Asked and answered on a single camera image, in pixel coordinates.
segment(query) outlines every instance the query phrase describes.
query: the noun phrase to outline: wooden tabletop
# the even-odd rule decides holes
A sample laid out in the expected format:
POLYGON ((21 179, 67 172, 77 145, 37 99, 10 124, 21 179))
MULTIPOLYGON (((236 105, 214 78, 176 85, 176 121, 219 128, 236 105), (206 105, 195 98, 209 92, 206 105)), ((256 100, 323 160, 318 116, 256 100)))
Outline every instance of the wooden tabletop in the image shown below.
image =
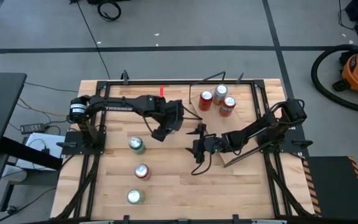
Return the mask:
MULTIPOLYGON (((96 83, 96 80, 82 81, 79 95, 93 95, 96 83)), ((214 87, 196 85, 192 88, 192 95, 197 97, 201 91, 214 87)), ((237 100, 236 113, 244 128, 256 120, 250 88, 245 88, 245 85, 228 85, 228 88, 229 94, 237 100)), ((270 106, 285 99, 279 79, 266 79, 265 89, 270 106)), ((188 101, 188 85, 165 85, 164 90, 167 101, 182 99, 186 108, 196 112, 188 101)), ((135 98, 139 95, 159 95, 159 92, 157 85, 113 86, 110 96, 135 98)), ((152 129, 158 126, 154 120, 147 120, 152 129)), ((267 174, 260 153, 227 168, 223 168, 224 157, 214 154, 207 173, 199 176, 190 174, 197 164, 193 155, 184 148, 191 147, 192 140, 197 136, 186 133, 193 131, 197 123, 185 120, 178 132, 167 136, 164 142, 158 142, 151 138, 139 115, 108 112, 106 150, 99 163, 92 220, 122 220, 124 215, 130 215, 132 220, 232 219, 233 214, 238 214, 240 218, 273 218, 267 174), (136 155, 129 149, 128 139, 132 136, 143 139, 147 148, 145 154, 136 155), (150 180, 135 177, 134 167, 140 163, 150 167, 150 180), (130 189, 145 192, 146 199, 142 205, 127 202, 130 189)), ((301 160, 289 154, 282 154, 281 158, 288 188, 302 206, 313 213, 301 160)), ((61 171, 51 217, 58 215, 76 192, 82 161, 83 156, 75 156, 61 171)), ((281 192, 278 187, 276 189, 280 211, 284 214, 281 192)), ((82 215, 85 214, 87 198, 86 192, 82 215)))

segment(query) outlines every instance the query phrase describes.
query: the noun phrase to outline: black metal frame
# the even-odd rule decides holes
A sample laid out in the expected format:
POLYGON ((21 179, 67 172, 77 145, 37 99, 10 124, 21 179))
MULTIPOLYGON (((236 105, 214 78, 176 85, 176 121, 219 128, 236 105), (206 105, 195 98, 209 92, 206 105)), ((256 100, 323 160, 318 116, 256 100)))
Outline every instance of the black metal frame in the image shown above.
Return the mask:
MULTIPOLYGON (((190 89, 191 89, 191 86, 193 86, 193 85, 217 85, 217 84, 250 85, 252 98, 254 101, 256 117, 257 117, 257 119, 260 119, 262 117, 262 113, 260 112, 259 99, 257 96, 257 88, 260 89, 260 92, 262 94, 262 101, 264 104, 265 111, 267 111, 269 109, 269 104, 267 101, 267 94, 265 91, 264 81, 263 80, 241 80, 242 76, 240 76, 239 79, 237 79, 237 80, 225 80, 224 79, 225 74, 226 74, 226 72, 221 72, 219 74, 212 76, 212 77, 216 77, 218 75, 223 75, 222 80, 209 80, 210 78, 212 78, 212 77, 209 77, 204 80, 200 80, 198 82, 195 82, 194 80, 159 80, 159 81, 144 80, 144 81, 137 81, 137 80, 128 80, 128 79, 125 79, 123 81, 119 81, 119 80, 117 80, 117 81, 98 81, 98 84, 96 87, 96 95, 100 95, 101 90, 105 89, 104 97, 109 97, 110 89, 114 85, 189 85, 190 89)), ((94 116, 91 120, 91 125, 95 125, 95 119, 96 119, 96 117, 94 116)), ((99 127, 100 127, 99 132, 103 132, 105 120, 106 120, 106 111, 102 111, 101 120, 99 123, 99 127)), ((276 153, 276 154, 274 154, 274 157, 275 157, 275 162, 276 162, 276 167, 277 167, 277 173, 280 176, 281 180, 285 183, 280 156, 278 153, 276 153)), ((85 177, 86 177, 87 170, 88 170, 88 165, 89 165, 89 158, 90 158, 89 155, 84 156, 79 186, 82 186, 84 184, 85 177)), ((264 159, 265 159, 265 164, 271 164, 269 153, 267 153, 267 152, 264 153, 264 159)), ((86 205, 86 216, 85 217, 89 218, 89 219, 91 218, 91 214, 92 214, 94 191, 95 191, 95 187, 96 187, 97 168, 99 166, 99 160, 100 160, 100 155, 95 155, 93 162, 94 162, 94 166, 96 165, 96 170, 95 170, 96 173, 90 183, 89 197, 88 197, 88 201, 87 201, 87 205, 86 205)), ((272 177, 269 175, 269 173, 267 174, 267 178, 268 178, 268 184, 269 184, 269 189, 270 189, 270 197, 272 199, 273 212, 274 212, 275 217, 279 217, 281 214, 280 214, 280 209, 278 207, 275 182, 272 179, 272 177)), ((283 194, 283 199, 284 199, 286 214, 290 216, 291 215, 291 206, 290 206, 286 196, 284 196, 284 194, 283 194)), ((76 204, 76 207, 74 209, 74 214, 73 214, 74 218, 80 217, 80 210, 81 210, 81 199, 76 204)), ((115 220, 114 223, 128 223, 128 221, 129 221, 129 216, 126 215, 126 216, 124 216, 124 219, 122 221, 115 220)), ((170 222, 170 220, 141 220, 141 221, 136 220, 136 222, 138 222, 138 221, 139 221, 139 223, 170 222)), ((238 215, 233 215, 232 220, 192 220, 191 222, 192 223, 207 223, 207 222, 208 223, 214 223, 214 222, 216 222, 216 223, 233 223, 233 222, 234 223, 250 223, 250 221, 251 221, 250 219, 240 220, 240 219, 238 219, 238 215)), ((178 222, 178 220, 172 220, 172 222, 173 223, 181 223, 181 222, 178 222)))

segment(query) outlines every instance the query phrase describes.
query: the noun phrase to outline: black stand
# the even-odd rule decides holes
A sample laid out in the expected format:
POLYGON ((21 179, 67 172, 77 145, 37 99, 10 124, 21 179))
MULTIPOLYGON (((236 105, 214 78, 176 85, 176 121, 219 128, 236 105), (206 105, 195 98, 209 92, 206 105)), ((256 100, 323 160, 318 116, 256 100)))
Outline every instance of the black stand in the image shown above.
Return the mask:
POLYGON ((63 159, 59 159, 44 152, 37 151, 5 137, 2 137, 0 141, 0 153, 14 156, 18 159, 23 159, 25 161, 33 162, 40 166, 55 170, 59 170, 63 162, 63 159))

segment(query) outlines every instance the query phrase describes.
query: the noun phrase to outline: orange shop vacuum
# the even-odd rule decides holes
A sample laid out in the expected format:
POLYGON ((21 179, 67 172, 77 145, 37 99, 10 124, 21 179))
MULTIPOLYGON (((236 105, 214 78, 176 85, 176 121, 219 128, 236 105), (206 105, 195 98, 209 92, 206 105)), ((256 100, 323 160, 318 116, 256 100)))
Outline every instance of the orange shop vacuum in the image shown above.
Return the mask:
POLYGON ((330 54, 337 51, 345 51, 339 58, 340 63, 344 66, 342 71, 342 79, 333 84, 335 91, 354 90, 358 92, 358 46, 351 44, 343 44, 333 47, 323 52, 314 62, 311 68, 311 79, 316 89, 325 97, 333 102, 342 105, 346 108, 358 111, 358 105, 344 100, 335 94, 331 93, 322 86, 317 77, 317 70, 320 63, 330 54))

